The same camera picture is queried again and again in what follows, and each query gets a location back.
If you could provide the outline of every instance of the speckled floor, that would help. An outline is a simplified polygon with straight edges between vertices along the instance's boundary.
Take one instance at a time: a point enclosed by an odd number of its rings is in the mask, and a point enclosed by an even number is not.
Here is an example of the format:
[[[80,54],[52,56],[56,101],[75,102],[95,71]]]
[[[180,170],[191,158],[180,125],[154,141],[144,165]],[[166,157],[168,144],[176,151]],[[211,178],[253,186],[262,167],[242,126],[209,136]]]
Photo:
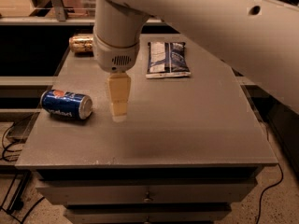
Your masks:
[[[0,123],[0,132],[9,124]],[[263,125],[263,129],[268,133],[269,142],[275,151],[279,164],[283,170],[283,181],[276,187],[269,189],[263,195],[262,213],[260,224],[291,224],[298,223],[299,220],[299,181],[294,175],[288,160],[283,155],[280,145],[268,126]],[[10,185],[12,175],[0,175],[0,203],[5,197]],[[258,185],[241,202],[232,203],[233,211],[223,220],[215,221],[215,224],[253,224],[259,211],[259,199],[262,191],[268,186],[277,183],[281,178],[278,166],[266,167],[257,176]],[[31,206],[42,196],[35,189],[36,179],[32,177],[25,192],[22,195],[24,207],[21,211],[15,211],[13,216],[22,220]],[[25,224],[70,224],[63,217],[64,208],[62,206],[51,205],[47,200],[43,200],[26,218]],[[13,219],[4,211],[0,211],[0,224],[17,224],[19,221]]]

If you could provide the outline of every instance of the can lid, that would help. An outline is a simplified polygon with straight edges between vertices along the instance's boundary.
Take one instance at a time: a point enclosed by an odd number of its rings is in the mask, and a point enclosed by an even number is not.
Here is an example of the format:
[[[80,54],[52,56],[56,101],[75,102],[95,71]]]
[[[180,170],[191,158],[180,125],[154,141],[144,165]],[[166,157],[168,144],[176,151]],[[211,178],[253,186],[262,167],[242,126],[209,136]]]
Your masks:
[[[89,117],[91,115],[92,111],[93,111],[92,98],[90,96],[86,95],[82,99],[82,102],[79,107],[79,111],[78,111],[79,117],[81,119],[86,119],[87,117]]]

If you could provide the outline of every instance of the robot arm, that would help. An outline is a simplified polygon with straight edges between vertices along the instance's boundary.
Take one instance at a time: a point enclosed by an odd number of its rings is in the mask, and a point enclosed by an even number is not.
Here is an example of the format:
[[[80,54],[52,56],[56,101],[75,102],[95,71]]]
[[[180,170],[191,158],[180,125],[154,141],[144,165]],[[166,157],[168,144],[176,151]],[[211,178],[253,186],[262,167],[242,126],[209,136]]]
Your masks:
[[[134,65],[149,16],[185,34],[299,114],[298,7],[276,0],[97,0],[94,37],[109,45],[94,44],[96,53],[104,52],[96,57],[104,70],[123,72]],[[123,59],[130,64],[119,70],[117,56],[128,56]]]

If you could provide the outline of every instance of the blue soda can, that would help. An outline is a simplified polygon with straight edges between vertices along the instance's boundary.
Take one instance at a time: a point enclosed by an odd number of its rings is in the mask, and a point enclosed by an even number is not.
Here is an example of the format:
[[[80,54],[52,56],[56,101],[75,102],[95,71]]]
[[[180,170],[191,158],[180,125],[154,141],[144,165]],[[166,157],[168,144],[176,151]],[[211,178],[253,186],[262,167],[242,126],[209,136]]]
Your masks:
[[[91,115],[93,107],[90,96],[59,90],[45,91],[40,103],[51,114],[75,119],[86,119]]]

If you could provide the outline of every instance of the drawer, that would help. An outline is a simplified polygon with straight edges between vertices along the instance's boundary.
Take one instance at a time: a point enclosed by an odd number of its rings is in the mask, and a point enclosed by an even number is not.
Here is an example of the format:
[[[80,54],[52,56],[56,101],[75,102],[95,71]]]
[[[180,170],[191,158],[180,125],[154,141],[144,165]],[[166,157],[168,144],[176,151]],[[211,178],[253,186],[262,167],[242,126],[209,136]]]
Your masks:
[[[231,208],[224,203],[131,204],[76,206],[64,216],[74,224],[85,223],[194,223],[224,218]]]
[[[232,203],[241,201],[256,185],[255,179],[239,182],[149,181],[38,181],[36,188],[52,204],[113,203]]]

